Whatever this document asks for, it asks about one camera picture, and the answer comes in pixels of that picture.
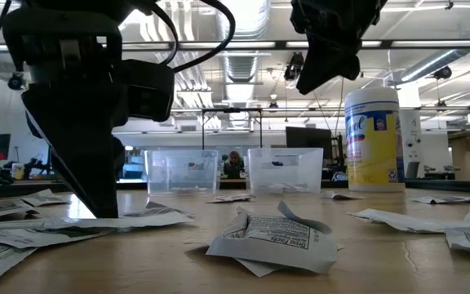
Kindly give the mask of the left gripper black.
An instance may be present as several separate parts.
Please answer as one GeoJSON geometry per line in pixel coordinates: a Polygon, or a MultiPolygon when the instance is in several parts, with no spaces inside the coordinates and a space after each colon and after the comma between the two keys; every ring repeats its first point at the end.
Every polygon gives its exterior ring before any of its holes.
{"type": "Polygon", "coordinates": [[[128,115],[127,88],[115,84],[128,76],[118,28],[127,16],[127,7],[21,7],[2,22],[15,66],[8,84],[25,85],[25,67],[41,83],[21,95],[29,120],[55,171],[98,218],[118,217],[124,147],[112,130],[128,115]]]}

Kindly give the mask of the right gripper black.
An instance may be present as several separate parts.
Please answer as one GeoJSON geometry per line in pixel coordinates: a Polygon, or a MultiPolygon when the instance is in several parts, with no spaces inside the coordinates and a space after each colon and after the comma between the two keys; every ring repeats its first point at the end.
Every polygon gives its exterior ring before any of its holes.
{"type": "Polygon", "coordinates": [[[388,0],[291,0],[290,22],[306,36],[308,51],[296,88],[302,95],[332,78],[355,80],[362,38],[388,0]]]}

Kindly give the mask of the black monitor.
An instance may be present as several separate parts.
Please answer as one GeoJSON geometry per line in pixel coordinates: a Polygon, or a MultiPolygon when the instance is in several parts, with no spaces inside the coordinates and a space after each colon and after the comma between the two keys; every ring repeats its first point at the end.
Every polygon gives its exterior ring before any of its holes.
{"type": "Polygon", "coordinates": [[[323,148],[331,147],[332,135],[329,130],[286,127],[286,144],[288,148],[323,148]]]}

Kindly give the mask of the clear plastic bin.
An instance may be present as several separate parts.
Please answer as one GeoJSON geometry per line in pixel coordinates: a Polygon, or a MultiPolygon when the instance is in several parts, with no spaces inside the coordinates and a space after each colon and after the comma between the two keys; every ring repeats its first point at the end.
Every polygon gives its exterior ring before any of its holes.
{"type": "Polygon", "coordinates": [[[321,189],[324,149],[322,148],[260,148],[249,149],[245,158],[253,194],[278,194],[262,190],[273,183],[307,184],[309,194],[321,189]]]}
{"type": "Polygon", "coordinates": [[[173,187],[217,188],[219,152],[203,149],[150,150],[144,152],[149,194],[173,194],[173,187]]]}

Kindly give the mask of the Lysol wipes canister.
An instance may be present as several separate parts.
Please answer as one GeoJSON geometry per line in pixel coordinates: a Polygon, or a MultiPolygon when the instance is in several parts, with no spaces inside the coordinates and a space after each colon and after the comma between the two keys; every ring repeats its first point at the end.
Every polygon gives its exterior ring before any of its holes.
{"type": "Polygon", "coordinates": [[[406,188],[400,107],[389,87],[365,88],[345,98],[348,188],[401,192],[406,188]]]}

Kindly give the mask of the white pillar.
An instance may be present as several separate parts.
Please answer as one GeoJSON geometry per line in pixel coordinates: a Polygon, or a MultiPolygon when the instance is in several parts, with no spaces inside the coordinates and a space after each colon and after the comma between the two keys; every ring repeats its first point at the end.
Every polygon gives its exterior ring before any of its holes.
{"type": "Polygon", "coordinates": [[[420,113],[418,110],[403,110],[400,120],[405,178],[417,179],[423,161],[420,113]]]}

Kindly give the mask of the person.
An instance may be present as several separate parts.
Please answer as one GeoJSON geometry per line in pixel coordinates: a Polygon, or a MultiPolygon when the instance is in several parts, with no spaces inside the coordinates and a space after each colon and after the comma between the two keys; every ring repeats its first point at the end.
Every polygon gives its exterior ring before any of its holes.
{"type": "Polygon", "coordinates": [[[228,161],[224,163],[224,175],[228,179],[240,179],[244,172],[244,162],[237,151],[231,151],[228,154],[228,161]]]}

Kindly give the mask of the crumpled antiseptic wipe packet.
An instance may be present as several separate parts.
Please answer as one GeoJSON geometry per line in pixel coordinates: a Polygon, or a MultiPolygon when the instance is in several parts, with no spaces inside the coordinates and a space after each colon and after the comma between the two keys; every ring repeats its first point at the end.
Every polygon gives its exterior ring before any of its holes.
{"type": "Polygon", "coordinates": [[[267,216],[239,207],[237,216],[212,241],[206,254],[327,273],[338,252],[331,228],[297,216],[284,202],[279,202],[277,210],[279,216],[267,216]]]}

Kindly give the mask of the silver ceiling duct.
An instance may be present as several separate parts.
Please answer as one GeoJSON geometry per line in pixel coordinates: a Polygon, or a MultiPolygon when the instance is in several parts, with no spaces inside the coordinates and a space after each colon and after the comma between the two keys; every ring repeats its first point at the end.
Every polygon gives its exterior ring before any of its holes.
{"type": "MultiPolygon", "coordinates": [[[[233,41],[264,39],[271,0],[221,0],[236,21],[233,41]]],[[[225,96],[234,108],[245,108],[252,100],[259,65],[257,51],[231,51],[224,54],[225,96]]]]}

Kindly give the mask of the black background rig frame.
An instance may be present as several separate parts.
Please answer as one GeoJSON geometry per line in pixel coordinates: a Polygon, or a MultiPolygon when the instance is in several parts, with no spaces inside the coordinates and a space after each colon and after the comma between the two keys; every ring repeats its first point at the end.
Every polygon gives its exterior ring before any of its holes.
{"type": "Polygon", "coordinates": [[[235,113],[252,113],[256,112],[259,114],[259,147],[264,147],[263,142],[263,109],[262,108],[238,108],[238,107],[228,107],[228,108],[209,108],[209,109],[201,109],[201,125],[202,125],[202,149],[205,149],[206,142],[205,142],[205,116],[208,113],[217,114],[218,112],[222,112],[224,114],[235,114],[235,113]]]}

